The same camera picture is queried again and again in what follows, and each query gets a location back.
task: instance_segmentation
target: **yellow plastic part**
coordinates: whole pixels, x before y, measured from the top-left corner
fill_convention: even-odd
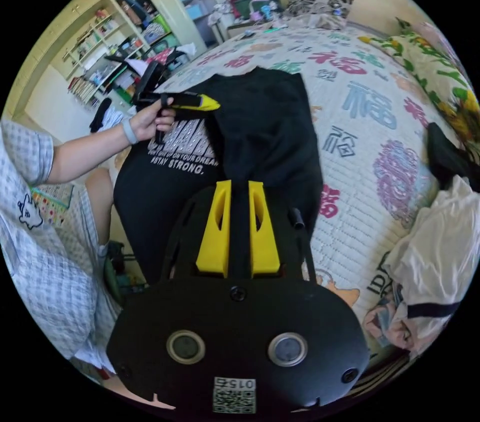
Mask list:
[[[202,99],[200,106],[181,106],[172,104],[171,107],[172,109],[189,109],[192,111],[215,111],[216,109],[220,108],[220,104],[211,97],[208,97],[205,94],[200,94],[200,96]]]
[[[261,182],[249,181],[248,191],[251,276],[276,274],[280,270],[280,259],[265,198],[264,185]]]
[[[196,266],[200,272],[228,275],[232,182],[216,183]]]

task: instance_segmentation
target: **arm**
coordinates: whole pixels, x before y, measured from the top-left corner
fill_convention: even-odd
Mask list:
[[[128,399],[131,399],[136,402],[141,402],[142,404],[147,404],[149,406],[154,406],[154,407],[160,407],[161,409],[174,409],[175,407],[169,406],[167,404],[164,404],[163,402],[160,402],[157,400],[157,395],[154,395],[153,401],[147,401],[145,399],[142,399],[139,396],[136,396],[132,392],[130,392],[121,382],[121,380],[115,376],[111,377],[110,379],[107,379],[106,381],[103,382],[103,386],[106,389],[111,390],[112,392],[115,392],[119,396],[127,397]]]
[[[164,109],[157,117],[161,102],[143,109],[130,119],[138,141],[151,139],[156,129],[168,132],[172,128],[175,112]],[[53,164],[47,184],[70,182],[96,168],[115,154],[130,146],[121,124],[103,132],[90,134],[55,147]]]

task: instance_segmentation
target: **bedspread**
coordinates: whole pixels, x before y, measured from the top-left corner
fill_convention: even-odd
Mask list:
[[[382,262],[438,184],[427,166],[426,127],[436,122],[459,145],[417,81],[360,40],[363,29],[280,29],[230,39],[193,61],[160,90],[183,91],[215,73],[256,66],[301,73],[324,177],[311,247],[318,283],[360,321],[392,283]],[[369,340],[372,364],[386,357]]]

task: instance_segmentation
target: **qr code label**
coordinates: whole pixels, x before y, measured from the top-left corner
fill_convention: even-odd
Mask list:
[[[255,414],[255,379],[215,377],[213,411],[220,414]]]

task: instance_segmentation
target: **wristband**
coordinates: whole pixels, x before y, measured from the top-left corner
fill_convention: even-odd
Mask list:
[[[137,136],[135,136],[134,130],[130,125],[130,119],[124,119],[121,124],[123,126],[123,131],[129,143],[131,145],[137,144],[139,140],[137,139]]]

